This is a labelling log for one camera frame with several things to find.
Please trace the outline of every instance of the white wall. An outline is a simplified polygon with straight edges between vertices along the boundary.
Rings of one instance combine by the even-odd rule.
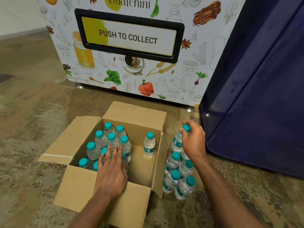
[[[37,0],[0,0],[0,40],[46,30]]]

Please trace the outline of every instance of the red bell pepper illustration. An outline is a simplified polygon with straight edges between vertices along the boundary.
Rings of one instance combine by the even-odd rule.
[[[154,94],[153,85],[151,82],[145,82],[145,79],[142,80],[143,83],[139,85],[138,90],[141,92],[144,96],[150,96],[151,94]]]

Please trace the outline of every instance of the black frame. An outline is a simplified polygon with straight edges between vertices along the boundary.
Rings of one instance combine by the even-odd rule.
[[[108,53],[117,53],[117,54],[122,54],[122,55],[131,55],[134,57],[146,58],[146,59],[156,60],[156,61],[161,61],[161,62],[177,63],[180,46],[181,46],[181,41],[183,39],[184,29],[185,29],[185,26],[183,23],[135,17],[135,16],[129,16],[129,15],[112,14],[112,13],[99,12],[99,11],[94,11],[94,10],[85,10],[85,9],[75,9],[75,16],[76,16],[76,20],[77,20],[77,24],[78,24],[83,46],[87,49],[98,50],[98,51],[103,51],[103,52],[108,52]],[[120,48],[114,48],[111,46],[97,45],[97,44],[89,43],[89,42],[87,42],[87,39],[85,36],[85,30],[84,30],[84,27],[82,24],[82,19],[81,19],[82,17],[123,22],[123,23],[131,23],[131,24],[144,25],[144,26],[154,26],[154,27],[158,27],[158,28],[176,30],[176,38],[175,38],[173,55],[171,57],[162,56],[162,55],[154,54],[154,53],[144,53],[144,52],[140,52],[140,51],[137,52],[137,51],[134,51],[131,49],[120,49]]]

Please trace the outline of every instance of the metal foot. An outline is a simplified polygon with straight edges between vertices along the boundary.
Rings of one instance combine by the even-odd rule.
[[[84,86],[83,84],[78,83],[78,86],[77,86],[78,89],[83,89],[84,87],[85,87],[85,86]]]
[[[187,110],[188,112],[193,112],[193,106],[188,105],[188,106],[186,107],[186,110]]]

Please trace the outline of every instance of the navy blue panel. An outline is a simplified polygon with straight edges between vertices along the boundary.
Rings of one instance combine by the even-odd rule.
[[[246,0],[200,104],[206,140],[269,54],[302,2]]]
[[[214,131],[208,148],[304,178],[304,7]]]

